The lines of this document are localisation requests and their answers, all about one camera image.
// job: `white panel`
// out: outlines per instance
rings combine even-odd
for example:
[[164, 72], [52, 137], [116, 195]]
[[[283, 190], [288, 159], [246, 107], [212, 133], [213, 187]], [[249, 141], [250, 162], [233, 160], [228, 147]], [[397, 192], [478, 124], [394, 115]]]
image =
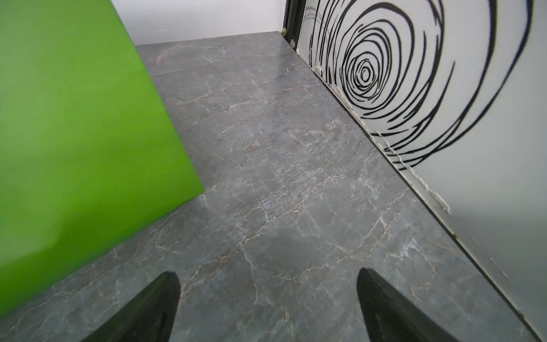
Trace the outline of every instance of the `white panel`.
[[545, 2], [308, 0], [304, 18], [301, 57], [546, 336]]
[[136, 45], [281, 31], [285, 0], [112, 0]]

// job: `scuff mark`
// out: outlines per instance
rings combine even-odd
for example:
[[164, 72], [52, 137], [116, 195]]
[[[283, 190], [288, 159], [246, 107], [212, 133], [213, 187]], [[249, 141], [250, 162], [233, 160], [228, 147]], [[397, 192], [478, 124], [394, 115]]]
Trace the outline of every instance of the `scuff mark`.
[[488, 260], [490, 260], [490, 261], [492, 262], [492, 264], [496, 265], [496, 267], [498, 268], [498, 270], [502, 273], [502, 275], [503, 275], [504, 277], [507, 278], [507, 280], [509, 280], [509, 282], [512, 282], [511, 279], [509, 278], [509, 276], [507, 275], [507, 273], [505, 273], [505, 272], [501, 269], [501, 267], [499, 267], [499, 265], [494, 261], [494, 259], [488, 258]]
[[397, 156], [397, 158], [399, 158], [399, 162], [401, 163], [401, 165], [403, 165], [410, 172], [410, 174], [413, 175], [414, 178], [420, 184], [422, 184], [422, 186], [431, 195], [431, 197], [433, 197], [433, 199], [439, 203], [441, 208], [443, 208], [444, 211], [446, 211], [449, 215], [451, 215], [450, 206], [448, 206], [448, 203], [446, 203], [445, 200], [443, 200], [443, 198], [438, 193], [432, 191], [427, 185], [427, 183], [422, 179], [422, 177], [416, 174], [416, 171], [414, 171], [413, 168], [411, 168], [410, 166], [404, 163], [403, 158], [401, 158], [401, 156], [397, 152], [395, 152], [395, 150], [387, 142], [386, 138], [384, 138], [384, 136], [379, 131], [376, 131], [376, 133], [378, 134], [379, 137], [381, 137], [385, 141], [386, 147], [391, 151], [391, 153], [393, 153], [394, 155]]
[[169, 52], [173, 49], [176, 49], [176, 48], [179, 48], [179, 47], [182, 47], [182, 44], [184, 42], [178, 42], [177, 44], [171, 46], [170, 48], [168, 48], [167, 50], [163, 51], [161, 54], [159, 54], [157, 57], [156, 57], [156, 65], [158, 65], [159, 63], [163, 62], [163, 60], [165, 59], [165, 57], [167, 57], [167, 55], [169, 54]]
[[477, 244], [477, 246], [479, 246], [479, 247], [480, 247], [480, 245], [479, 245], [479, 243], [477, 242], [477, 240], [475, 240], [475, 239], [474, 239], [474, 238], [473, 238], [472, 236], [470, 236], [470, 238], [471, 238], [471, 240], [473, 240], [473, 242], [474, 242], [474, 243], [476, 243], [476, 244]]

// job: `marble tile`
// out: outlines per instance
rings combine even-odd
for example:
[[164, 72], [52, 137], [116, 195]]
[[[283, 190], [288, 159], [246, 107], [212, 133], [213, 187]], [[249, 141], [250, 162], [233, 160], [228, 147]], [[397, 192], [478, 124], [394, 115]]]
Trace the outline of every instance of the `marble tile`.
[[4, 317], [0, 340], [78, 341], [171, 270], [171, 341], [367, 341], [370, 267], [462, 342], [533, 341], [278, 33], [137, 49], [206, 192]]

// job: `green panel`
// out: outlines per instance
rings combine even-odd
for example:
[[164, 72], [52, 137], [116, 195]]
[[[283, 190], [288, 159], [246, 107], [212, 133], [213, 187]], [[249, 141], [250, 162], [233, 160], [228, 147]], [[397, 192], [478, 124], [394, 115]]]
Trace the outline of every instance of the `green panel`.
[[0, 315], [203, 192], [109, 0], [0, 1]]

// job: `spiral pattern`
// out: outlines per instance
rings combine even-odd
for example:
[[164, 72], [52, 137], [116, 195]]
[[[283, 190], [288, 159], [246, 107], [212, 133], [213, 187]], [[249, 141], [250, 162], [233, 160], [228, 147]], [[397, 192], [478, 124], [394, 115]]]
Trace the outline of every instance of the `spiral pattern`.
[[[522, 12], [512, 10], [516, 25], [498, 20], [496, 0], [459, 0], [451, 9], [469, 8], [454, 14], [445, 13], [441, 0], [308, 5], [314, 1], [304, 15], [300, 51], [309, 44], [310, 67], [341, 90], [359, 119], [373, 120], [366, 125], [389, 139], [385, 152], [397, 156], [401, 170], [452, 145], [485, 115], [525, 47], [533, 5], [516, 4]], [[473, 32], [470, 25], [484, 29]], [[518, 39], [497, 37], [503, 25], [520, 30]], [[466, 51], [466, 41], [480, 44]], [[491, 64], [496, 70], [488, 72]]]

